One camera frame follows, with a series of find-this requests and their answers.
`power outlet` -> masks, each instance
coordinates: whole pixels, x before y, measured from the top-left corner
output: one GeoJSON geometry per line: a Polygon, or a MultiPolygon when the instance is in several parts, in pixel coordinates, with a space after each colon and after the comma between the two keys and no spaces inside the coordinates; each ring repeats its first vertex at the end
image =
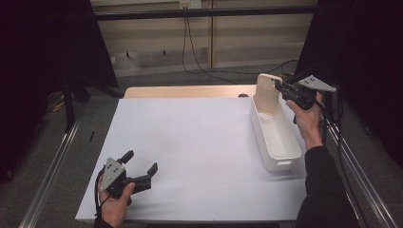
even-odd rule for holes
{"type": "Polygon", "coordinates": [[[201,9],[202,8],[202,0],[190,0],[190,8],[191,9],[201,9]]]}
{"type": "Polygon", "coordinates": [[[190,0],[179,1],[180,10],[190,10],[190,0]]]}

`human hand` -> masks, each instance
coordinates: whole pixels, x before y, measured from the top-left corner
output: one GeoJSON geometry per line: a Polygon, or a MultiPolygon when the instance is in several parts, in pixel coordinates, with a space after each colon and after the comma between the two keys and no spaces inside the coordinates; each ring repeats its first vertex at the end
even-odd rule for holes
{"type": "Polygon", "coordinates": [[[127,201],[133,193],[135,184],[133,182],[128,184],[125,187],[122,196],[119,199],[114,199],[110,197],[110,194],[107,191],[101,191],[103,177],[104,175],[100,177],[98,182],[98,197],[100,203],[103,202],[101,207],[102,220],[114,228],[121,227],[125,220],[127,201]]]}
{"type": "MultiPolygon", "coordinates": [[[[322,101],[322,95],[319,92],[317,92],[317,101],[320,103],[322,101]]],[[[314,104],[310,109],[303,110],[291,100],[287,100],[286,104],[296,114],[297,126],[305,141],[306,150],[323,145],[319,134],[320,107],[314,104]]]]}

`wooden surface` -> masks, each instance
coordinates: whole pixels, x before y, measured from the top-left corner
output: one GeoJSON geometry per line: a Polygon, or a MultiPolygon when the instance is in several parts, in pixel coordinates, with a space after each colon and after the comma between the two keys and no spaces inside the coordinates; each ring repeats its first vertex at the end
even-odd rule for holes
{"type": "Polygon", "coordinates": [[[130,87],[125,92],[127,98],[202,98],[238,97],[241,93],[249,97],[255,95],[256,85],[192,85],[192,86],[152,86],[130,87]]]}

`gray carpet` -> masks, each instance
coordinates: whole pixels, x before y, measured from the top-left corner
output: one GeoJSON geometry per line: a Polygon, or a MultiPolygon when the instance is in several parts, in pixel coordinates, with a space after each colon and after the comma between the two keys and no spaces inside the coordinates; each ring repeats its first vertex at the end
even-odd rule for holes
{"type": "MultiPolygon", "coordinates": [[[[272,67],[239,66],[228,69],[259,73],[272,67]]],[[[292,72],[294,67],[295,64],[287,65],[283,71],[292,72]]],[[[281,73],[281,69],[273,72],[273,74],[279,73],[281,73]]],[[[258,74],[233,73],[214,73],[214,75],[224,77],[236,84],[255,84],[258,76],[258,74]]],[[[119,78],[119,84],[119,89],[125,91],[130,86],[228,85],[230,83],[202,74],[172,72],[119,78]]],[[[83,119],[36,227],[90,227],[88,224],[74,220],[74,217],[103,146],[118,100],[112,99],[96,89],[89,88],[88,91],[92,95],[91,100],[86,104],[83,119]]],[[[13,180],[1,183],[0,227],[17,227],[20,224],[64,137],[65,124],[63,109],[56,113],[49,112],[41,122],[41,127],[37,131],[36,140],[32,143],[30,151],[13,170],[13,180]]],[[[365,123],[348,106],[348,102],[345,104],[343,135],[370,181],[390,208],[393,217],[398,224],[403,225],[403,197],[400,194],[403,189],[403,169],[389,158],[382,143],[376,137],[367,134],[365,123]]],[[[336,146],[330,139],[328,146],[333,152],[336,151],[336,146]]],[[[366,202],[351,175],[350,180],[369,227],[381,227],[371,206],[366,202]]],[[[281,227],[289,227],[287,224],[281,225],[281,227]]],[[[127,226],[144,227],[139,224],[127,226]]]]}

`white container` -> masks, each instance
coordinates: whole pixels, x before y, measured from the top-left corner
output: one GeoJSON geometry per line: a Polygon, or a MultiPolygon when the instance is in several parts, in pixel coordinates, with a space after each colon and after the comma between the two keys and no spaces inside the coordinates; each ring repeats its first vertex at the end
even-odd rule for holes
{"type": "Polygon", "coordinates": [[[274,88],[278,79],[273,75],[260,74],[251,105],[252,124],[263,165],[268,171],[288,170],[302,154],[278,102],[279,92],[274,88]]]}

